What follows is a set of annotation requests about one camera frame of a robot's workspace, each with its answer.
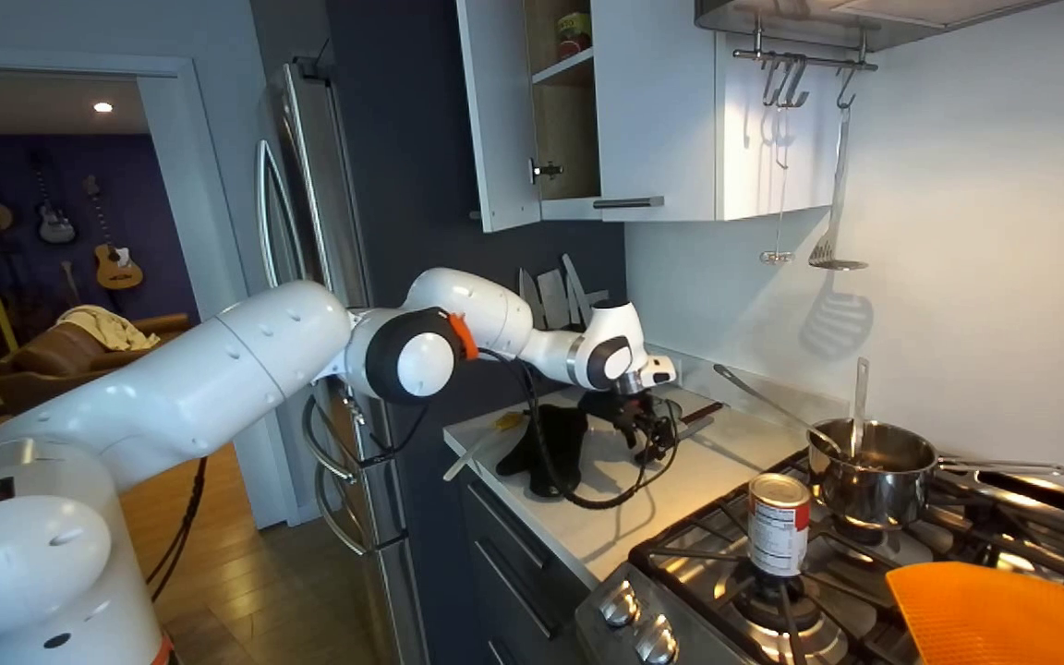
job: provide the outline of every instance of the couch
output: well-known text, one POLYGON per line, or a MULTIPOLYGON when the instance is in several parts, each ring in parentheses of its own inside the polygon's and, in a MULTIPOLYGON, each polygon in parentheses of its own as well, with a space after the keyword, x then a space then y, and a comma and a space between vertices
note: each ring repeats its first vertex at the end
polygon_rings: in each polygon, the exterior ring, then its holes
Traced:
MULTIPOLYGON (((161 319, 141 319, 133 327, 166 345, 169 338, 183 333, 193 319, 161 315, 161 319)), ((34 342, 27 342, 15 355, 0 358, 0 414, 31 409, 141 355, 149 350, 109 350, 93 333, 54 323, 34 342)))

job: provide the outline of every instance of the range hood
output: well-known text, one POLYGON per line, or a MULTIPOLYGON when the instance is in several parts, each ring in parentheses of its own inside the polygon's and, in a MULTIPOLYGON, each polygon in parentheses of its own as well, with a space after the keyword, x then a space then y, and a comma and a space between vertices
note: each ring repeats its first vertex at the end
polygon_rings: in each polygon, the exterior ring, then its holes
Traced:
POLYGON ((1040 5, 1054 0, 693 0, 693 23, 739 36, 879 51, 1040 5))

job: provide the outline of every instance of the robotic arm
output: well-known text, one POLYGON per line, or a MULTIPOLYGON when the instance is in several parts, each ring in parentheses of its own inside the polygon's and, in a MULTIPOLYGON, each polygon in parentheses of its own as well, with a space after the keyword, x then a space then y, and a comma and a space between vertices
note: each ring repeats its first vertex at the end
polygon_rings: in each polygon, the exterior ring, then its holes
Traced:
POLYGON ((0 424, 0 662, 155 662, 122 487, 218 451, 320 377, 419 404, 473 355, 587 392, 675 382, 643 350, 632 307, 596 312, 584 333, 540 333, 526 299, 457 270, 426 270, 400 312, 351 315, 308 280, 253 295, 0 424))

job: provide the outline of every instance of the gas stove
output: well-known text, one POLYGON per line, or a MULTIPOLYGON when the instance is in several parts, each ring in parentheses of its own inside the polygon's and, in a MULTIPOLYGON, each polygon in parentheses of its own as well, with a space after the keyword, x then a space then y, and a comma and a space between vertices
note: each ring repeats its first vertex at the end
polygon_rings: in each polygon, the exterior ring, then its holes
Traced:
MULTIPOLYGON (((805 456, 777 472, 810 484, 805 456)), ((810 503, 797 576, 750 560, 746 487, 652 540, 575 609, 591 662, 920 662, 885 589, 909 563, 975 563, 1064 581, 1064 487, 1003 472, 935 472, 905 530, 861 530, 810 503)))

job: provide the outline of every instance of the ceiling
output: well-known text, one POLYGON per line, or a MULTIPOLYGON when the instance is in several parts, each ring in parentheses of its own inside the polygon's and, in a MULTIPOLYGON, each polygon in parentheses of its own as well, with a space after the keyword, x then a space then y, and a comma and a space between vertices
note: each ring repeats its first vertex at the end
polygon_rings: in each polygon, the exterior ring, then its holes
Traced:
POLYGON ((133 77, 0 69, 5 135, 149 135, 133 77))

